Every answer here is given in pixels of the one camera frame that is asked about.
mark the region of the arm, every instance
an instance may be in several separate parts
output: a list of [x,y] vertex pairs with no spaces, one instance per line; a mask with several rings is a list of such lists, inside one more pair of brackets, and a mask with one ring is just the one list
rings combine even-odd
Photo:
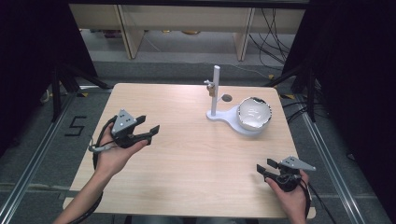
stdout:
[[[106,128],[101,144],[112,140],[110,134],[112,126],[113,124],[110,124]],[[113,175],[121,171],[126,162],[147,143],[147,140],[143,140],[128,148],[113,147],[110,150],[101,152],[96,170],[91,179],[53,223],[69,223],[88,211],[99,198]]]
[[[308,185],[308,175],[300,171],[302,180]],[[271,178],[265,178],[265,181],[274,191],[276,197],[280,200],[282,209],[285,211],[292,224],[305,224],[305,195],[301,187],[297,187],[291,192],[283,191],[277,183]]]

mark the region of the bowl rim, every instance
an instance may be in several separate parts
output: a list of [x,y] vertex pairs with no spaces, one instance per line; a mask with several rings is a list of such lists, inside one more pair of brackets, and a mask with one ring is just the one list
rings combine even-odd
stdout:
[[[244,121],[242,121],[242,119],[241,119],[241,104],[244,103],[244,102],[247,101],[247,100],[253,100],[253,101],[255,101],[256,103],[267,105],[268,108],[270,109],[270,116],[269,116],[268,120],[264,121],[264,122],[262,123],[261,126],[252,126],[252,125],[247,124],[247,123],[245,123]],[[270,119],[271,119],[271,117],[272,117],[272,108],[271,108],[271,106],[270,106],[268,103],[266,103],[262,98],[259,98],[259,97],[256,97],[256,96],[250,96],[250,97],[246,98],[245,100],[243,100],[243,101],[241,102],[241,104],[238,105],[238,107],[237,107],[237,109],[236,109],[236,112],[238,113],[239,121],[242,122],[243,124],[245,124],[245,125],[247,125],[247,126],[249,126],[249,127],[252,127],[252,128],[260,129],[260,128],[262,128],[265,124],[267,124],[267,123],[270,121]]]

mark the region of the wooden table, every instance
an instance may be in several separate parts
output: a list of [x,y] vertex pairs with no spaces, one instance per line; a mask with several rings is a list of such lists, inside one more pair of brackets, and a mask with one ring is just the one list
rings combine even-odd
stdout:
[[[228,110],[250,96],[266,101],[273,111],[268,127],[257,137],[246,137],[228,124],[210,121],[205,113],[211,97],[206,86],[118,84],[93,135],[124,108],[146,122],[134,133],[146,133],[160,124],[151,146],[139,151],[105,189],[98,213],[188,217],[285,217],[272,190],[257,173],[289,155],[297,157],[290,129],[272,88],[219,87],[230,94]],[[70,190],[80,190],[93,173],[87,150]],[[66,198],[64,206],[71,198]],[[311,207],[309,217],[315,216]]]

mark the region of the white bowl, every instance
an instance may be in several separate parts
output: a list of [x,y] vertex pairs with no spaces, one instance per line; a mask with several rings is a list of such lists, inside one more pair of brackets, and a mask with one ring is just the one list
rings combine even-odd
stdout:
[[246,130],[262,131],[272,117],[271,107],[257,97],[245,99],[237,108],[239,124]]

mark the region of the white pole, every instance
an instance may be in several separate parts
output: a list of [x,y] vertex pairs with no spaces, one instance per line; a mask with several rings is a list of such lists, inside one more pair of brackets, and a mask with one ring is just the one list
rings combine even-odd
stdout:
[[220,78],[220,67],[215,65],[213,72],[213,83],[215,83],[215,96],[212,97],[212,110],[210,114],[216,116],[216,106],[218,103],[218,91],[219,91],[219,78]]

